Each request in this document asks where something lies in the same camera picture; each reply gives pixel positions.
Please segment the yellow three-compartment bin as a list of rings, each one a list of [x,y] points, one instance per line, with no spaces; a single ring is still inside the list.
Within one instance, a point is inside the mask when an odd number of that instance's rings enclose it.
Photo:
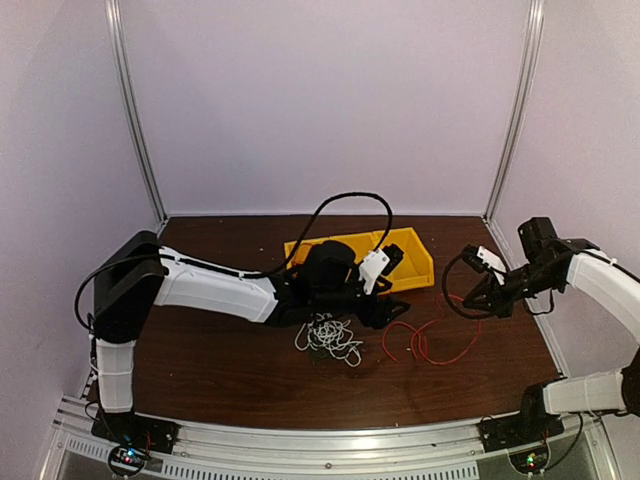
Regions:
[[[383,233],[383,230],[379,230],[305,239],[287,267],[291,268],[302,264],[313,245],[321,244],[327,240],[338,241],[349,246],[355,252],[356,261],[359,262],[376,246]],[[392,284],[391,293],[435,285],[433,259],[412,227],[392,229],[382,246],[386,247],[391,244],[397,245],[404,253],[402,261],[386,276],[386,279]]]

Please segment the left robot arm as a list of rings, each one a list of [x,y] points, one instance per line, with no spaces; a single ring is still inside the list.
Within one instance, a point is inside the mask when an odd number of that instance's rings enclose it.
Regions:
[[[76,318],[92,341],[99,405],[106,429],[123,444],[137,442],[144,424],[134,415],[134,348],[151,309],[180,306],[285,328],[353,315],[383,329],[409,310],[389,292],[404,253],[377,244],[362,260],[337,240],[307,245],[271,271],[243,271],[184,255],[140,231],[91,272],[77,292],[93,289],[93,309]]]

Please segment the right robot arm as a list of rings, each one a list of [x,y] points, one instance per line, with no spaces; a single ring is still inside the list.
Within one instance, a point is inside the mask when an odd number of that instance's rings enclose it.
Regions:
[[[562,238],[548,217],[533,217],[518,228],[524,265],[509,269],[493,252],[467,245],[461,260],[483,275],[463,297],[478,319],[507,318],[515,305],[540,293],[571,289],[594,302],[635,340],[639,339],[639,277],[585,238]],[[639,415],[639,355],[629,364],[581,377],[529,387],[512,430],[535,440],[552,418],[567,413]]]

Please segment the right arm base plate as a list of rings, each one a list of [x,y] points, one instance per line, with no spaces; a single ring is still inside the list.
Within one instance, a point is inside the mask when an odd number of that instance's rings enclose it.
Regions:
[[[541,443],[564,432],[564,425],[559,417],[551,416],[529,422],[522,420],[520,414],[500,418],[485,417],[477,424],[477,428],[486,453]]]

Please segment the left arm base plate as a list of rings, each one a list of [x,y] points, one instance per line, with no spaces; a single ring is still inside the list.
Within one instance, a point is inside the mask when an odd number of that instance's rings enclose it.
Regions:
[[[106,414],[93,422],[91,434],[140,451],[171,454],[179,425],[172,421],[129,414]]]

